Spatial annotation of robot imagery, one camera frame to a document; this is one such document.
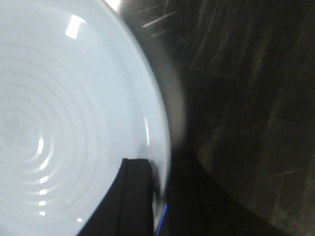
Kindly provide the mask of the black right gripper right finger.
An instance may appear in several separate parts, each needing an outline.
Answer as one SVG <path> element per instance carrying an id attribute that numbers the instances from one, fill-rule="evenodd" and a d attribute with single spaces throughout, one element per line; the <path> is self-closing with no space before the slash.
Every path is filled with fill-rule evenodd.
<path id="1" fill-rule="evenodd" d="M 191 159 L 174 159 L 161 236 L 266 236 L 268 226 Z"/>

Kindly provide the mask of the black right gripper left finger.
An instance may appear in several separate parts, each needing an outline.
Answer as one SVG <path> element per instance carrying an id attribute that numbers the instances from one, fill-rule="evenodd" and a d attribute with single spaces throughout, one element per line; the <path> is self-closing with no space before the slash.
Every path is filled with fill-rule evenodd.
<path id="1" fill-rule="evenodd" d="M 123 159 L 107 194 L 81 236 L 152 236 L 153 172 L 147 159 Z"/>

